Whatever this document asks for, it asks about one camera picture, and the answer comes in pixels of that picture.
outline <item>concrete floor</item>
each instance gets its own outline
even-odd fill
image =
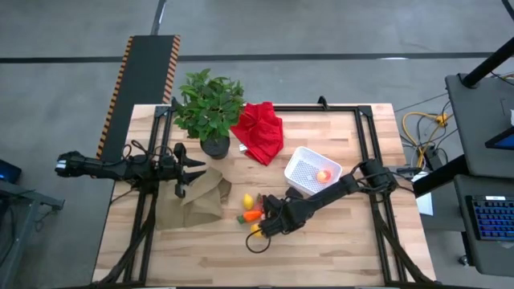
[[[0,58],[121,55],[128,36],[150,32],[156,7],[157,0],[0,0]],[[513,28],[500,0],[169,0],[160,34],[182,35],[181,55],[487,52],[512,37]],[[185,72],[211,67],[240,79],[249,102],[312,103],[324,95],[333,103],[387,102],[401,109],[444,93],[445,75],[470,71],[481,61],[179,63],[173,94]],[[34,234],[16,288],[91,279],[112,183],[59,178],[53,168],[62,152],[94,154],[118,68],[0,64],[0,158],[23,169],[25,187],[66,199],[65,209]],[[511,60],[497,70],[510,71]],[[403,109],[398,122],[411,111],[440,112],[446,102],[443,96]],[[449,131],[454,127],[451,122]],[[462,153],[457,133],[442,147],[450,159]],[[411,153],[406,149],[407,160]],[[456,263],[463,254],[457,233],[427,230],[426,236],[439,281],[490,288],[514,282]]]

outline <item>keyboard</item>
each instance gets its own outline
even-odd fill
[[[470,196],[479,240],[514,242],[514,197]]]

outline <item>red towel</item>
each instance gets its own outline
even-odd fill
[[[230,129],[247,146],[246,155],[263,165],[269,165],[284,147],[282,119],[276,117],[271,102],[247,104],[239,122]]]

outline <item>potted plant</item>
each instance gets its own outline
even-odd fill
[[[243,111],[243,88],[227,77],[210,78],[209,72],[186,73],[186,84],[179,88],[184,104],[177,108],[175,124],[189,138],[199,138],[202,150],[219,160],[228,154],[229,129]]]

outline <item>butcher block tabletop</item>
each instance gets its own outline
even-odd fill
[[[393,106],[366,105],[373,109],[384,165],[404,165],[406,160]],[[126,143],[138,140],[148,146],[155,107],[134,106]],[[343,174],[361,161],[352,112],[277,112],[276,115],[284,122],[284,148],[269,166],[242,154],[240,142],[231,133],[228,156],[212,160],[200,148],[199,140],[188,139],[185,131],[173,125],[169,147],[182,142],[189,158],[205,161],[221,171],[232,183],[232,189],[228,202],[223,205],[222,220],[190,228],[155,230],[147,286],[383,285],[369,197],[363,193],[343,197],[317,211],[305,227],[291,234],[274,236],[271,246],[262,254],[253,254],[245,247],[250,225],[240,225],[235,219],[243,212],[243,195],[249,193],[255,197],[258,193],[272,193],[283,197],[288,188],[284,169],[297,147],[307,147],[334,160],[343,167]],[[373,157],[365,118],[363,121],[366,143]],[[133,148],[132,155],[139,153],[142,152]],[[129,190],[129,184],[117,182],[112,198]],[[93,280],[102,279],[129,245],[137,195],[134,191],[110,206]],[[400,243],[423,273],[434,279],[414,195],[397,189],[391,194],[391,202]],[[133,279],[139,272],[142,247],[136,256]],[[393,253],[389,246],[387,248],[395,277]]]

